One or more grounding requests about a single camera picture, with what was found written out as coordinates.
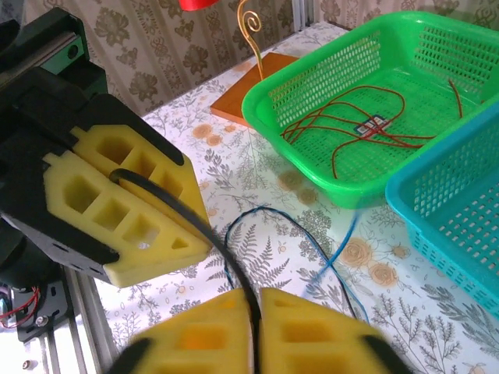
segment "curly metal wire stand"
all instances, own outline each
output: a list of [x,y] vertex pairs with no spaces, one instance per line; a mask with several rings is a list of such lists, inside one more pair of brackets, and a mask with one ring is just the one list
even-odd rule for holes
[[244,5],[248,2],[248,0],[241,0],[239,2],[239,6],[237,8],[237,22],[239,24],[239,29],[241,30],[242,35],[250,45],[251,49],[253,49],[253,53],[257,57],[258,70],[260,71],[260,79],[264,80],[264,64],[262,62],[262,55],[260,53],[260,49],[256,41],[251,37],[250,32],[246,28],[246,21],[248,23],[248,27],[251,31],[257,33],[262,30],[262,21],[260,16],[253,10],[247,10],[244,12]]

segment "table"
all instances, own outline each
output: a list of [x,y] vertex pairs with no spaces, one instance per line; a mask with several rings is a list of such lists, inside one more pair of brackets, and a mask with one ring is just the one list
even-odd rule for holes
[[[272,51],[303,56],[345,31],[318,23]],[[157,109],[145,120],[193,162],[204,203],[217,231],[259,205],[284,210],[330,254],[343,239],[353,212],[333,205],[252,129],[210,114],[210,105],[254,59]],[[303,295],[320,259],[305,236],[286,220],[260,212],[236,225],[231,248],[260,287]],[[411,249],[405,225],[388,206],[366,210],[335,263],[415,372],[497,372],[499,322]],[[202,263],[119,290],[97,282],[113,340],[122,349],[135,333],[229,289],[217,252]],[[332,273],[306,294],[345,313],[348,307]]]

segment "orange wooden block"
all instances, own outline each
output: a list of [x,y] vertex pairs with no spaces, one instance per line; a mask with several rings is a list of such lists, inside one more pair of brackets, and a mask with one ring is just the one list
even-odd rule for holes
[[[264,74],[266,77],[271,76],[297,59],[297,57],[271,52],[263,58]],[[229,88],[227,92],[211,105],[211,113],[229,121],[239,123],[240,125],[251,127],[242,117],[242,99],[259,82],[260,74],[258,66],[255,65],[240,81]]]

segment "blue basket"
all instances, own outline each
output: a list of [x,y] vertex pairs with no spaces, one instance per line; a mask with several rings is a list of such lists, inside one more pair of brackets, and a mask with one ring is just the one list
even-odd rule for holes
[[414,248],[499,319],[499,103],[396,173],[386,195]]

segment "patterned wallpaper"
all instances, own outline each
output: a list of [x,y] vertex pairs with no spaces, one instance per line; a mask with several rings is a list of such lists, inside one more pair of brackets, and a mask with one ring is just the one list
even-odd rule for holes
[[[141,115],[248,58],[237,27],[239,0],[183,12],[178,0],[27,0],[26,20],[54,6],[85,23],[92,61],[108,74],[109,92]],[[264,49],[293,32],[291,0],[251,0]]]
[[316,21],[349,29],[398,10],[434,12],[499,30],[499,0],[314,0]]

